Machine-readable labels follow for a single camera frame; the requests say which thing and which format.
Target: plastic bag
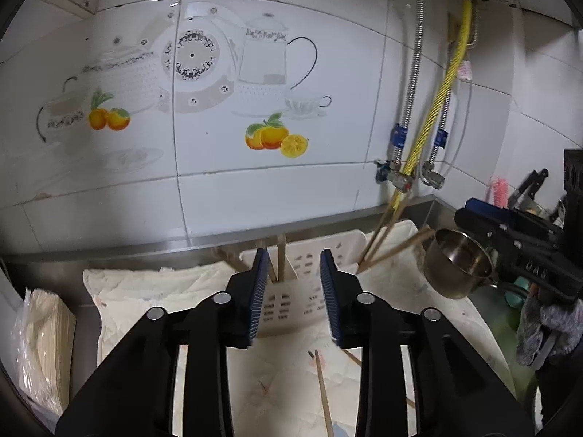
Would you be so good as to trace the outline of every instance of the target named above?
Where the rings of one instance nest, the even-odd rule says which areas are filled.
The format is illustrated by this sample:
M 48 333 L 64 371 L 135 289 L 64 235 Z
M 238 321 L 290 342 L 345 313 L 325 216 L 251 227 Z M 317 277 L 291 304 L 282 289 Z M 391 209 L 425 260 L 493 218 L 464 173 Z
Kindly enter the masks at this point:
M 46 411 L 43 412 L 45 418 L 55 422 L 63 413 L 69 397 L 70 369 L 65 370 L 66 379 L 63 381 L 63 370 L 60 369 L 62 359 L 59 354 L 69 353 L 70 366 L 71 350 L 62 350 L 59 340 L 62 335 L 68 335 L 70 330 L 67 318 L 63 320 L 59 309 L 66 309 L 66 306 L 61 304 L 62 301 L 56 294 L 43 290 L 31 293 L 27 289 L 12 334 L 18 387 Z M 66 393 L 63 392 L 63 384 L 66 384 Z

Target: gray cloth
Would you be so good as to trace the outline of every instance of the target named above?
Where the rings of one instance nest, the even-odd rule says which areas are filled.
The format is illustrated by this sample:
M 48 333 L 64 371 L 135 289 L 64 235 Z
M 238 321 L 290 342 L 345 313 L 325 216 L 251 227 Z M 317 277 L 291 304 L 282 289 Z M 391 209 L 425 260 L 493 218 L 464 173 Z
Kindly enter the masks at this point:
M 516 360 L 521 365 L 530 366 L 540 350 L 542 326 L 559 332 L 548 357 L 568 355 L 575 350 L 583 334 L 583 301 L 577 299 L 571 305 L 543 305 L 532 294 L 527 297 L 518 326 Z

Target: flexible metal hose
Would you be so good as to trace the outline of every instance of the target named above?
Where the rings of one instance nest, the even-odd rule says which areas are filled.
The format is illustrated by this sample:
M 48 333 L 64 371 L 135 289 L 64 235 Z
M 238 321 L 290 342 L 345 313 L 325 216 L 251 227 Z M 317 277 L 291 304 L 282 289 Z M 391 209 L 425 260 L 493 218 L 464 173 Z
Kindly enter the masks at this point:
M 470 36 L 470 25 L 472 22 L 472 0 L 463 0 L 463 11 L 462 11 L 462 25 L 459 29 L 459 36 L 458 42 L 455 47 L 454 57 L 451 59 L 450 65 L 447 67 L 447 71 L 445 71 L 444 80 L 441 82 L 441 86 L 439 86 L 439 90 L 437 91 L 437 95 L 433 100 L 433 105 L 429 110 L 429 114 L 425 119 L 421 132 L 419 132 L 419 136 L 415 140 L 415 144 L 413 145 L 413 149 L 409 153 L 409 157 L 407 158 L 407 162 L 405 163 L 401 172 L 406 175 L 410 176 L 415 169 L 415 166 L 419 162 L 419 158 L 421 156 L 421 151 L 423 150 L 423 146 L 425 145 L 429 135 L 431 134 L 431 130 L 433 125 L 435 124 L 435 120 L 439 115 L 439 110 L 445 101 L 445 97 L 447 96 L 447 92 L 451 87 L 451 84 L 454 82 L 455 76 L 458 73 L 458 69 L 460 64 L 462 63 L 463 57 L 466 53 L 467 49 L 467 42 Z M 391 199 L 391 207 L 396 210 L 399 206 L 401 200 L 401 192 L 395 189 L 393 197 Z
M 473 5 L 473 17 L 472 17 L 472 40 L 467 43 L 467 48 L 468 49 L 473 49 L 476 47 L 477 45 L 477 41 L 478 41 L 478 9 L 477 9 L 477 4 Z M 445 123 L 447 122 L 447 114 L 450 110 L 450 100 L 451 100 L 451 89 L 452 87 L 450 87 L 450 89 L 447 91 L 447 96 L 445 97 L 445 102 L 443 103 L 443 110 L 441 111 L 441 118 L 439 118 L 439 125 L 438 125 L 438 130 L 444 130 L 445 129 Z M 435 164 L 435 159 L 437 158 L 437 152 L 439 150 L 439 147 L 436 146 L 435 144 L 431 147 L 431 154 L 429 155 L 429 162 Z
M 417 0 L 417 16 L 415 26 L 415 45 L 413 46 L 413 60 L 411 62 L 411 73 L 409 74 L 409 85 L 405 96 L 403 117 L 400 126 L 408 128 L 413 111 L 413 101 L 417 90 L 417 80 L 419 79 L 419 67 L 421 66 L 421 51 L 423 49 L 423 19 L 425 15 L 424 0 Z M 395 146 L 393 160 L 400 162 L 403 156 L 403 148 Z
M 450 101 L 451 101 L 451 87 L 447 91 L 447 95 L 445 96 L 445 102 L 443 102 L 443 110 L 441 111 L 441 118 L 439 118 L 439 125 L 437 127 L 438 130 L 445 129 L 445 123 L 447 122 L 447 113 L 450 111 Z M 435 158 L 437 158 L 437 150 L 439 146 L 435 144 L 431 147 L 431 154 L 429 155 L 429 162 L 435 164 Z

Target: orange illustration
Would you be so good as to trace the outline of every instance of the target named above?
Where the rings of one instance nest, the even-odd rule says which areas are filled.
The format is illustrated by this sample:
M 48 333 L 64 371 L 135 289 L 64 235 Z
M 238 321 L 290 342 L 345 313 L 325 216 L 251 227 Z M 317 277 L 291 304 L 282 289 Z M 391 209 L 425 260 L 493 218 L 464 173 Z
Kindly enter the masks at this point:
M 129 125 L 129 113 L 123 108 L 112 108 L 107 115 L 107 126 L 114 131 L 120 131 Z
M 301 134 L 291 134 L 281 143 L 281 152 L 287 158 L 297 158 L 308 149 L 308 140 Z
M 252 150 L 263 149 L 263 144 L 261 144 L 261 132 L 264 129 L 265 129 L 264 127 L 256 129 L 252 136 L 245 135 L 245 142 L 247 143 L 247 146 L 249 146 Z
M 95 108 L 89 113 L 89 124 L 94 130 L 103 130 L 107 124 L 109 112 L 105 108 Z
M 103 130 L 107 125 L 114 131 L 120 131 L 129 125 L 130 116 L 127 110 L 123 108 L 107 110 L 99 107 L 113 97 L 109 92 L 103 92 L 100 88 L 95 89 L 91 97 L 91 112 L 87 116 L 89 125 L 94 130 Z
M 301 134 L 290 134 L 281 121 L 281 112 L 273 113 L 263 123 L 247 127 L 245 143 L 252 150 L 280 150 L 287 158 L 297 158 L 308 149 L 308 140 Z
M 279 128 L 266 126 L 265 128 L 261 128 L 261 144 L 266 150 L 277 150 L 288 134 L 290 132 L 284 126 Z

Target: gray cable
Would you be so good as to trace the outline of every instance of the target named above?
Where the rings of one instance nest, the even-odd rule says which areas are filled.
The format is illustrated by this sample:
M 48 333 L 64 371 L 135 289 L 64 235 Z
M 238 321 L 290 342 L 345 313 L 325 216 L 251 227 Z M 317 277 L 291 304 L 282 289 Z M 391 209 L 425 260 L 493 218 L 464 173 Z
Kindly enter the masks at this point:
M 407 95 L 405 97 L 403 118 L 400 125 L 403 128 L 409 127 L 411 113 L 413 111 L 413 101 L 415 100 L 415 91 L 417 90 L 417 80 L 419 79 L 419 67 L 421 66 L 421 51 L 423 48 L 423 19 L 425 15 L 424 0 L 417 0 L 417 18 L 415 28 L 415 45 L 413 46 L 413 60 L 411 62 L 411 73 L 409 74 L 409 86 L 407 86 Z M 393 160 L 400 162 L 403 156 L 403 149 L 395 147 Z
M 447 178 L 447 175 L 450 173 L 451 168 L 454 166 L 456 160 L 458 159 L 459 150 L 462 147 L 463 139 L 465 138 L 465 135 L 466 135 L 467 120 L 468 120 L 469 115 L 470 115 L 470 103 L 472 101 L 472 92 L 473 92 L 473 78 L 470 80 L 470 88 L 469 88 L 469 93 L 467 95 L 466 115 L 463 118 L 462 135 L 459 138 L 458 147 L 455 150 L 455 154 L 454 154 L 454 157 L 451 159 L 450 165 L 447 167 L 445 172 L 443 174 L 441 174 L 444 177 L 444 179 Z

